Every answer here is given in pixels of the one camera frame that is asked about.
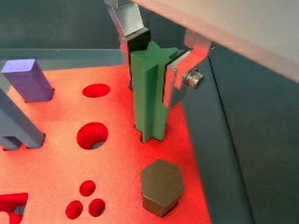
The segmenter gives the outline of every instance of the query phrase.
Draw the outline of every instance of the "red surface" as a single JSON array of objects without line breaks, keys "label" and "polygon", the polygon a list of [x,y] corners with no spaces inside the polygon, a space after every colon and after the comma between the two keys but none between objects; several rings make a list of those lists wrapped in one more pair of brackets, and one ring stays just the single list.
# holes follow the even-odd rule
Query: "red surface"
[{"label": "red surface", "polygon": [[0,223],[1,224],[20,224],[23,216],[16,213],[0,212]]},{"label": "red surface", "polygon": [[[20,150],[0,151],[0,177],[4,177],[0,194],[28,193],[25,224],[211,223],[183,107],[177,105],[171,110],[165,139],[140,143],[132,92],[121,68],[45,72],[55,88],[48,102],[24,103],[15,90],[9,91],[11,98],[45,133],[40,149],[23,146]],[[107,84],[109,93],[88,98],[81,91],[92,84]],[[95,150],[83,150],[77,144],[79,131],[88,123],[107,127],[107,141]],[[92,131],[84,133],[93,138]],[[157,158],[181,167],[185,185],[179,206],[163,218],[143,209],[141,200],[140,172]],[[87,180],[95,181],[96,190],[84,197],[80,186]],[[89,214],[95,199],[105,202],[105,211],[99,217]],[[73,200],[81,202],[83,213],[71,220],[65,212]]]}]

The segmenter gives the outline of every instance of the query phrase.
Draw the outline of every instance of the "purple rectangular block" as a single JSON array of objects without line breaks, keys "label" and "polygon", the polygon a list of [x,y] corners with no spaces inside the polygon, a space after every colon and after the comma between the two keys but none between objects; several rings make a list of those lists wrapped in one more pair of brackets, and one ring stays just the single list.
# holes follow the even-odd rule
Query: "purple rectangular block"
[{"label": "purple rectangular block", "polygon": [[47,102],[52,99],[53,89],[35,59],[8,60],[1,73],[25,102]]}]

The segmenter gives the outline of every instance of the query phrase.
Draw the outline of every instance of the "green cross-shaped block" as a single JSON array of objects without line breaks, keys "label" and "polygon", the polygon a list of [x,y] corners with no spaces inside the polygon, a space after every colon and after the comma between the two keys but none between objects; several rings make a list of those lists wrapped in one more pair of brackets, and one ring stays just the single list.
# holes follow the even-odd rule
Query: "green cross-shaped block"
[{"label": "green cross-shaped block", "polygon": [[177,55],[176,48],[160,48],[151,41],[147,50],[131,52],[135,96],[135,128],[143,132],[143,142],[151,137],[164,140],[168,108],[164,98],[164,69]]}]

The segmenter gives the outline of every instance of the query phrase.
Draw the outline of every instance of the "small circular hole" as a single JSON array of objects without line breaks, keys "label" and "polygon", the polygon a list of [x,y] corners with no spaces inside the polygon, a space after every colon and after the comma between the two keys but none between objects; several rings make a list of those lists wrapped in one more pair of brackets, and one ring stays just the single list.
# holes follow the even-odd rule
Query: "small circular hole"
[{"label": "small circular hole", "polygon": [[109,92],[109,86],[105,84],[93,84],[83,89],[83,94],[89,98],[97,98],[107,95]]},{"label": "small circular hole", "polygon": [[93,217],[99,217],[105,210],[105,202],[103,199],[93,199],[88,205],[88,213]]},{"label": "small circular hole", "polygon": [[92,180],[83,182],[79,188],[81,196],[88,197],[96,191],[96,184]]},{"label": "small circular hole", "polygon": [[84,150],[95,150],[108,139],[108,128],[100,122],[84,125],[77,134],[77,144]]},{"label": "small circular hole", "polygon": [[77,200],[73,200],[65,210],[65,214],[71,220],[75,220],[80,217],[80,214],[83,212],[83,205]]}]

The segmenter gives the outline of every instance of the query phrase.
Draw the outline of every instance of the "metal bracket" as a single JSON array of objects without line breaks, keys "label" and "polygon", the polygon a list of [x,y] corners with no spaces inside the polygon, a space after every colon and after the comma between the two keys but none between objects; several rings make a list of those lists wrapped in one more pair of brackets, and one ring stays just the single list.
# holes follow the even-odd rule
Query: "metal bracket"
[{"label": "metal bracket", "polygon": [[151,32],[144,28],[144,22],[136,3],[129,0],[105,0],[109,16],[119,33],[120,50],[125,55],[125,71],[129,87],[132,87],[131,52],[147,49]]},{"label": "metal bracket", "polygon": [[165,68],[163,105],[172,108],[183,99],[187,85],[197,88],[203,82],[203,75],[197,72],[196,66],[208,56],[212,41],[196,32],[187,30],[184,44],[192,48],[184,52]]}]

